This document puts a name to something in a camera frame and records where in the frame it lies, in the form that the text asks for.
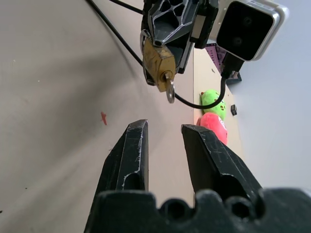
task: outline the camera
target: camera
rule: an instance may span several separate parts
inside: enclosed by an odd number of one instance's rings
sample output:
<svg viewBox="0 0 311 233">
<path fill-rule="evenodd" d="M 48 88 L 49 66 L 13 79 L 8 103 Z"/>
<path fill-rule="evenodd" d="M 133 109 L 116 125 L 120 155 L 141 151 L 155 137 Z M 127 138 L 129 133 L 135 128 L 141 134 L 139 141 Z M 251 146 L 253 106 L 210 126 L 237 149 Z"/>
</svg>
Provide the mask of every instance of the camera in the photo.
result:
<svg viewBox="0 0 311 233">
<path fill-rule="evenodd" d="M 286 7 L 267 0 L 225 1 L 220 7 L 210 38 L 244 61 L 258 60 L 289 16 Z"/>
</svg>

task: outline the red stain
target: red stain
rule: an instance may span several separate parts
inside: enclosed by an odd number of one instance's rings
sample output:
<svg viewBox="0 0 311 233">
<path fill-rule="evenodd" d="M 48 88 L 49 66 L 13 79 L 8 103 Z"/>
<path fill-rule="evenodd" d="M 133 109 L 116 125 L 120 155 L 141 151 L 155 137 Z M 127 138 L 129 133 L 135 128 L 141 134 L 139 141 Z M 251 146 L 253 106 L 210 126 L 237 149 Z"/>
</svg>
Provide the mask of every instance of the red stain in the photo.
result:
<svg viewBox="0 0 311 233">
<path fill-rule="evenodd" d="M 106 121 L 106 116 L 107 115 L 105 113 L 103 113 L 103 112 L 101 112 L 101 115 L 102 115 L 102 120 L 101 121 L 103 121 L 104 124 L 107 125 L 107 121 Z"/>
</svg>

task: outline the red plush toy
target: red plush toy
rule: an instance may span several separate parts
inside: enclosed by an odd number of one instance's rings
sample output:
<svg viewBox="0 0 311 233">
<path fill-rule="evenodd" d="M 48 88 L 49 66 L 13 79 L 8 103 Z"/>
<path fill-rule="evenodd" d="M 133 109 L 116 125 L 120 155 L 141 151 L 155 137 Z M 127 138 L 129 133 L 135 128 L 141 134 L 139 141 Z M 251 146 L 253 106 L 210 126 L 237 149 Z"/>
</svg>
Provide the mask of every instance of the red plush toy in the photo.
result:
<svg viewBox="0 0 311 233">
<path fill-rule="evenodd" d="M 209 130 L 212 130 L 218 139 L 227 145 L 228 142 L 228 131 L 221 118 L 214 113 L 205 113 L 201 118 L 198 119 L 197 125 L 203 126 Z"/>
</svg>

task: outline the green plush toy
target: green plush toy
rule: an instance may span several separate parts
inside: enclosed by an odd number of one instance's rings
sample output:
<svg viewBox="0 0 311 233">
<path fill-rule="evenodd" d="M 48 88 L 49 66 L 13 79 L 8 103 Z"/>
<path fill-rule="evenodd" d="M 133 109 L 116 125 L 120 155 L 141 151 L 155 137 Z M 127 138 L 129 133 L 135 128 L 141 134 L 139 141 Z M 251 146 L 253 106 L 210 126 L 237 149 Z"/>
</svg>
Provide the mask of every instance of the green plush toy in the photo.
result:
<svg viewBox="0 0 311 233">
<path fill-rule="evenodd" d="M 201 101 L 202 105 L 209 105 L 211 103 L 214 103 L 219 97 L 219 93 L 215 90 L 208 90 L 206 92 L 201 93 Z M 225 109 L 225 102 L 222 101 L 217 106 L 210 108 L 210 109 L 204 109 L 204 113 L 215 113 L 217 114 L 222 120 L 225 119 L 226 109 Z"/>
</svg>

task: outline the wire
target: wire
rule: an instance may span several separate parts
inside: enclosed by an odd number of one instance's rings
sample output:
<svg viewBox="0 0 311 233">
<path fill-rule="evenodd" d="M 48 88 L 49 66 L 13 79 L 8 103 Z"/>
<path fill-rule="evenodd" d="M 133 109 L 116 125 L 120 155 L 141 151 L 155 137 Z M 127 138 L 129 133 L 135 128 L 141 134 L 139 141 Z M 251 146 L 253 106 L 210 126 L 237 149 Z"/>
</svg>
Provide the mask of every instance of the wire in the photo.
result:
<svg viewBox="0 0 311 233">
<path fill-rule="evenodd" d="M 126 3 L 122 2 L 122 1 L 119 1 L 119 0 L 110 0 L 110 1 L 142 15 L 142 10 L 141 9 L 138 9 L 138 8 L 136 8 L 134 6 L 131 6 L 131 5 L 126 4 Z"/>
<path fill-rule="evenodd" d="M 137 54 L 132 50 L 132 48 L 128 45 L 128 43 L 123 39 L 123 37 L 120 35 L 120 33 L 116 30 L 116 28 L 111 24 L 111 22 L 107 19 L 107 17 L 103 14 L 103 12 L 98 8 L 98 6 L 92 1 L 92 0 L 86 0 L 86 2 L 93 8 L 93 10 L 100 16 L 100 18 L 107 24 L 107 26 L 110 28 L 110 30 L 116 35 L 116 37 L 120 40 L 120 42 L 125 46 L 125 48 L 130 52 L 130 54 L 135 58 L 135 60 L 141 65 L 142 60 L 137 56 Z M 225 96 L 225 82 L 227 78 L 229 77 L 229 74 L 227 72 L 222 72 L 222 78 L 221 78 L 221 86 L 220 86 L 220 95 L 218 99 L 209 105 L 197 105 L 194 103 L 190 103 L 189 101 L 182 98 L 180 95 L 178 95 L 175 92 L 175 97 L 183 104 L 196 109 L 209 109 L 217 106 L 224 98 Z"/>
</svg>

